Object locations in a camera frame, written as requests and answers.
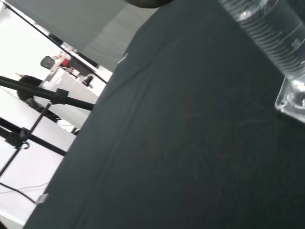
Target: black metal stand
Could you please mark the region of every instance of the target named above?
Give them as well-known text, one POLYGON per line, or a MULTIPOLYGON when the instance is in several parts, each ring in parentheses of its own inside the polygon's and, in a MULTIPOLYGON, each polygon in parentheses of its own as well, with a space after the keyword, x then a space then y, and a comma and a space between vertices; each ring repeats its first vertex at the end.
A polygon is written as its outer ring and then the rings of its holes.
POLYGON ((24 149, 30 147, 30 144, 27 142, 27 140, 36 142, 62 156, 65 156, 66 154, 65 151, 32 135, 33 131, 35 130, 41 119, 45 116, 46 112, 48 111, 48 109, 52 104, 69 104, 86 110, 92 110, 94 106, 94 104, 91 103, 69 98, 68 97, 69 92, 62 89, 58 89, 57 92, 52 92, 26 83, 21 83, 19 81, 11 80, 3 76, 0 76, 0 86, 8 87, 10 89, 14 89, 18 91, 28 92, 31 93, 32 95, 36 95, 38 97, 42 97, 50 100, 48 105, 43 109, 39 118, 36 120, 36 122, 34 123, 33 127, 30 130, 27 130, 25 128, 19 128, 14 124, 0 118, 0 125, 3 127, 3 128, 0 127, 0 136, 4 137, 6 139, 6 142, 8 142, 9 144, 11 144, 16 148, 15 153, 12 155, 12 157, 8 160, 6 165, 0 171, 0 176, 3 175, 3 173, 12 163, 14 158, 22 150, 22 147, 24 145, 26 145, 24 149))
POLYGON ((50 100, 52 104, 68 104, 85 110, 92 110, 94 107, 94 104, 87 103, 78 99, 69 98, 69 92, 62 89, 58 89, 56 92, 52 92, 43 88, 29 85, 27 83, 11 80, 3 76, 0 76, 0 86, 8 87, 17 91, 31 93, 32 95, 50 100))
MULTIPOLYGON (((34 137, 32 135, 33 131, 35 130, 35 128, 37 127, 38 123, 41 121, 41 119, 45 116, 46 112, 48 111, 48 109, 50 108, 50 106, 52 105, 52 103, 48 103, 48 105, 43 109, 43 111, 41 112, 39 118, 36 120, 36 122, 34 123, 34 125, 32 126, 32 128, 30 130, 27 129, 21 129, 19 132, 14 132, 12 131, 11 133, 8 134, 8 136, 6 137, 6 142, 8 142, 9 144, 13 145, 16 148, 15 153, 10 157, 10 159, 8 160, 8 162, 5 164, 5 166, 2 168, 2 170, 0 171, 0 177, 3 175, 3 173, 5 172, 5 170, 10 166, 10 164, 12 163, 12 161, 15 159, 15 157, 17 156, 17 154, 22 150, 22 146, 24 144, 27 145, 27 147, 25 149, 28 149, 30 147, 30 144, 27 142, 27 140, 38 140, 39 143, 42 143, 43 146, 46 146, 47 148, 49 148, 49 146, 51 146, 51 144, 37 138, 34 137)), ((3 122, 3 119, 1 121, 1 125, 5 125, 8 124, 7 121, 3 122)), ((55 146, 51 146, 51 149, 55 150, 56 153, 59 153, 61 155, 65 155, 65 152, 55 146)))

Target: white table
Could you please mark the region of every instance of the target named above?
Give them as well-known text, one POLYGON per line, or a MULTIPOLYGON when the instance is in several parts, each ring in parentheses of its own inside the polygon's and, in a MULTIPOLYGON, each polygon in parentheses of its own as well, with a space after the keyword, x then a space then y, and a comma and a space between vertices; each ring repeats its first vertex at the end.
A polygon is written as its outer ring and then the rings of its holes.
MULTIPOLYGON (((62 68, 57 70, 49 82, 44 81, 41 84, 41 87, 54 92, 60 88, 68 91, 69 97, 92 104, 96 103, 103 89, 101 88, 100 90, 92 90, 89 87, 86 87, 81 83, 81 81, 75 79, 62 68)), ((42 106, 46 106, 49 102, 49 100, 39 97, 35 97, 35 101, 42 106)), ((90 111, 88 110, 66 104, 52 105, 49 110, 78 129, 81 129, 82 125, 90 114, 90 111)))
MULTIPOLYGON (((0 117, 18 127, 30 129, 40 115, 2 88, 0 88, 0 98, 0 117)), ((33 134, 64 151, 68 151, 75 139, 75 135, 46 117, 39 122, 33 134)), ((4 184, 14 188, 30 187, 49 182, 52 178, 63 157, 35 142, 29 141, 29 143, 30 148, 21 150, 1 176, 0 181, 4 184)), ((0 137, 0 152, 0 168, 2 168, 15 149, 0 137)), ((46 185, 22 191, 37 200, 45 188, 46 185)), ((0 192, 6 191, 9 190, 0 187, 0 192)), ((20 225, 19 228, 22 228, 34 208, 34 204, 16 192, 0 195, 0 219, 16 226, 20 225)))
MULTIPOLYGON (((102 71, 100 69, 97 69, 96 67, 94 67, 93 65, 91 65, 89 62, 87 62, 86 60, 84 60, 82 57, 80 57, 76 52, 73 51, 73 48, 72 47, 63 47, 68 53, 70 53, 72 56, 69 56, 68 54, 66 53, 63 53, 62 54, 62 57, 60 59, 58 59, 56 61, 56 63, 53 65, 53 67, 51 68, 51 72, 52 71, 56 71, 60 64, 65 60, 65 59, 68 59, 70 60, 72 57, 75 57, 77 58, 78 60, 80 60, 82 63, 84 63, 85 65, 87 65, 89 68, 91 68, 92 72, 97 74, 99 77, 101 77, 102 79, 106 80, 106 81, 109 81, 111 75, 112 75, 112 72, 110 72, 109 70, 107 69, 103 69, 102 71)), ((92 88, 92 92, 94 92, 95 94, 98 94, 100 95, 102 90, 104 89, 104 87, 106 86, 106 84, 101 81, 100 79, 98 79, 97 77, 93 77, 93 80, 91 81, 90 83, 93 88, 92 88)))

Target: black cloth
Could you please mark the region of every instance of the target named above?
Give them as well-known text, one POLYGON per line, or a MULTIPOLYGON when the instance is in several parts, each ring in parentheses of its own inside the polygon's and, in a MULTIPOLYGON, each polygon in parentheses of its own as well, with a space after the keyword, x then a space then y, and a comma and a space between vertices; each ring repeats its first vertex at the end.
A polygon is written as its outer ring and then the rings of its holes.
MULTIPOLYGON (((37 79, 33 76, 25 75, 24 77, 19 79, 19 82, 38 87, 42 83, 42 80, 37 79)), ((25 91, 17 91, 17 95, 22 101, 26 101, 27 99, 34 97, 32 93, 25 91)))
MULTIPOLYGON (((42 83, 42 80, 37 79, 36 77, 30 76, 30 75, 25 75, 24 77, 21 77, 19 79, 19 81, 22 82, 22 83, 32 85, 32 86, 36 86, 36 87, 38 87, 42 83)), ((24 102, 30 99, 31 104, 32 104, 32 106, 31 106, 32 108, 34 108, 36 111, 38 111, 40 113, 43 111, 43 107, 39 106, 34 101, 34 94, 29 93, 29 92, 25 92, 25 91, 17 91, 17 96, 24 102)), ((60 118, 51 111, 47 111, 46 117, 49 118, 50 120, 54 121, 54 122, 57 122, 57 121, 60 120, 60 118)))
POLYGON ((84 54, 80 53, 80 52, 77 52, 77 54, 83 58, 85 61, 87 61, 89 64, 91 64, 93 67, 98 67, 99 64, 93 60, 91 60, 90 58, 88 58, 87 56, 85 56, 84 54))
POLYGON ((302 229, 305 127, 216 0, 136 33, 25 229, 302 229))

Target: metal pole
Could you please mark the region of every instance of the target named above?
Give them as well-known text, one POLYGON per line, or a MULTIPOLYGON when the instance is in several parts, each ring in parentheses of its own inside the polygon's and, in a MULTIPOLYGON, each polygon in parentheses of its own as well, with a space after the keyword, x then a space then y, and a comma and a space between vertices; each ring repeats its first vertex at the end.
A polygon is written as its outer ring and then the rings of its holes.
MULTIPOLYGON (((4 86, 4 87, 8 87, 10 89, 13 90, 17 90, 17 91, 24 91, 24 92, 28 92, 31 93, 32 95, 41 97, 41 98, 45 98, 48 100, 51 100, 53 103, 55 103, 54 101, 56 100, 56 95, 55 92, 43 89, 43 88, 39 88, 36 86, 32 86, 29 85, 27 83, 22 83, 16 80, 12 80, 9 78, 6 78, 4 76, 0 76, 0 86, 4 86)), ((85 110, 92 110, 94 107, 94 104, 88 103, 88 102, 84 102, 78 99, 73 99, 70 97, 67 97, 65 99, 65 103, 71 106, 76 106, 85 110)))
MULTIPOLYGON (((36 120, 36 122, 34 123, 34 125, 32 126, 32 128, 29 130, 29 132, 22 138, 22 140, 25 142, 26 140, 29 139, 29 137, 31 136, 31 134, 33 133, 33 131, 35 130, 35 128, 37 127, 37 125, 39 124, 39 122, 41 121, 41 119, 44 117, 44 115, 46 114, 46 112, 48 111, 49 107, 51 106, 51 103, 48 103, 48 105, 43 109, 43 111, 41 112, 41 114, 39 115, 39 118, 36 120)), ((10 159, 8 160, 8 162, 5 164, 5 166, 2 168, 2 170, 0 171, 0 177, 3 175, 3 173, 6 171, 6 169, 10 166, 10 164, 12 163, 12 161, 15 159, 15 157, 18 155, 18 153, 22 150, 22 145, 18 147, 18 149, 16 149, 15 153, 10 157, 10 159)))
MULTIPOLYGON (((22 132, 22 128, 19 128, 19 127, 13 125, 12 123, 9 123, 8 121, 4 120, 3 118, 0 118, 0 136, 3 137, 4 139, 8 139, 8 138, 10 138, 10 135, 12 134, 12 132, 14 132, 17 135, 20 135, 20 133, 22 132)), ((39 137, 36 137, 35 135, 31 135, 29 137, 29 140, 33 141, 61 156, 66 156, 67 152, 40 139, 39 137)))

